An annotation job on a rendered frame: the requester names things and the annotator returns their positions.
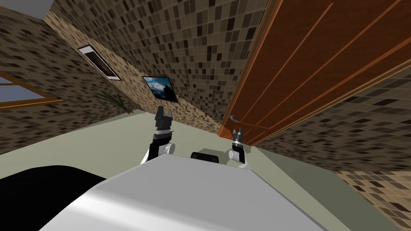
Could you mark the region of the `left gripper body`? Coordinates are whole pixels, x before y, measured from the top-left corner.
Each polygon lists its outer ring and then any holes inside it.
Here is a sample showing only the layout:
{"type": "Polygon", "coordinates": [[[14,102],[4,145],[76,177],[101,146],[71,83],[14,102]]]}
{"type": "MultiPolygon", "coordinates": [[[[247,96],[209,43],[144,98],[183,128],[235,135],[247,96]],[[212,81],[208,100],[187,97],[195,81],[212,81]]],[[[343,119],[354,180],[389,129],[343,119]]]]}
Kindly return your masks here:
{"type": "Polygon", "coordinates": [[[155,116],[155,127],[159,130],[170,130],[172,125],[172,117],[169,116],[155,116]]]}

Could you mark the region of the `black-framed sky picture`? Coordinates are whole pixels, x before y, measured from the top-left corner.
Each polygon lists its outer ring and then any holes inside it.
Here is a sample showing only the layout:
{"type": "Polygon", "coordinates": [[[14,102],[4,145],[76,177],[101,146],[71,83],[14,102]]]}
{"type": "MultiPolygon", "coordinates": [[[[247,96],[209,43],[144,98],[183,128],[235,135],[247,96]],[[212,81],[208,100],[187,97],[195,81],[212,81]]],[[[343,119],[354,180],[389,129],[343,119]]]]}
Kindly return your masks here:
{"type": "Polygon", "coordinates": [[[156,99],[178,103],[169,77],[143,76],[142,78],[156,99]]]}

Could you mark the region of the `green potted plant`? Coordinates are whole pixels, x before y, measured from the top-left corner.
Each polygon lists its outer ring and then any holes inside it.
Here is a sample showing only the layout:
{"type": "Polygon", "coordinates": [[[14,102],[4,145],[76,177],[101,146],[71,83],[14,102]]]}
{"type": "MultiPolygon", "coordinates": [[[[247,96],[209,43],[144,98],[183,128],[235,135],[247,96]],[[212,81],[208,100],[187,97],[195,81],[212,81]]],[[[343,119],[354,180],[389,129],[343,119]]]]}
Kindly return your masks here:
{"type": "Polygon", "coordinates": [[[127,108],[119,93],[116,96],[112,96],[106,93],[94,93],[94,97],[114,104],[116,107],[122,109],[129,115],[134,114],[133,110],[127,108]]]}

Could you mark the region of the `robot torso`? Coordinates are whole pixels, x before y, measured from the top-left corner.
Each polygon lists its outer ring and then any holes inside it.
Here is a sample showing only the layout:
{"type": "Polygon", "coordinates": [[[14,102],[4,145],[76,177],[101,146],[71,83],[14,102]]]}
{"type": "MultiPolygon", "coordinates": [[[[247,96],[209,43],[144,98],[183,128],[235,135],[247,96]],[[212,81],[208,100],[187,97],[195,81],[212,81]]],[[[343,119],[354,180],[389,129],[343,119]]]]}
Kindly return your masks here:
{"type": "Polygon", "coordinates": [[[93,186],[40,231],[327,231],[254,171],[165,154],[93,186]]]}

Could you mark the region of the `white-framed dark picture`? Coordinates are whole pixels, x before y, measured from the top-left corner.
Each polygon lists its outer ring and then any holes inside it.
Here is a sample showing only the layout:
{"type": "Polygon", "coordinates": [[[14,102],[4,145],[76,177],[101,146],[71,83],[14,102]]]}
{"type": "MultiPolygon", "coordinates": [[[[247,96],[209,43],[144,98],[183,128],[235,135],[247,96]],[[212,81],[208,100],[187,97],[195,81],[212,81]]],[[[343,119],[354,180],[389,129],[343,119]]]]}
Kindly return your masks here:
{"type": "Polygon", "coordinates": [[[109,64],[91,45],[80,47],[78,48],[78,51],[83,54],[107,79],[121,81],[121,78],[117,75],[114,69],[109,66],[109,64]]]}

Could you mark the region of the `brown wooden door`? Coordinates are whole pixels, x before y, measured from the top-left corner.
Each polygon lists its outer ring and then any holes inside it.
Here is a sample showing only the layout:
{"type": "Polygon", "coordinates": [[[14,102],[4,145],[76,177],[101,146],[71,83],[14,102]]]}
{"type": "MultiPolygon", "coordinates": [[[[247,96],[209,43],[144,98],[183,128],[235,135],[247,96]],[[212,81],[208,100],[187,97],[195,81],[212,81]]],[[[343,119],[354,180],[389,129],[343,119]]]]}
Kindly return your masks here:
{"type": "Polygon", "coordinates": [[[269,0],[218,135],[256,145],[409,67],[411,0],[269,0]]]}

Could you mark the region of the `wooden-framed window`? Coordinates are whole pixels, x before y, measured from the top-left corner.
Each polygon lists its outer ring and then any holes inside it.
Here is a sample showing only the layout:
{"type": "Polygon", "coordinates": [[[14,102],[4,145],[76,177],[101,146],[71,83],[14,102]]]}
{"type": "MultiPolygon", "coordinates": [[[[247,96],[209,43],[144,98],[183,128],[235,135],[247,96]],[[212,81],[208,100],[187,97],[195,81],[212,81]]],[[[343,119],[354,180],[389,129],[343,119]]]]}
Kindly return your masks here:
{"type": "Polygon", "coordinates": [[[63,99],[58,99],[0,71],[0,110],[33,107],[63,101],[63,99]]]}

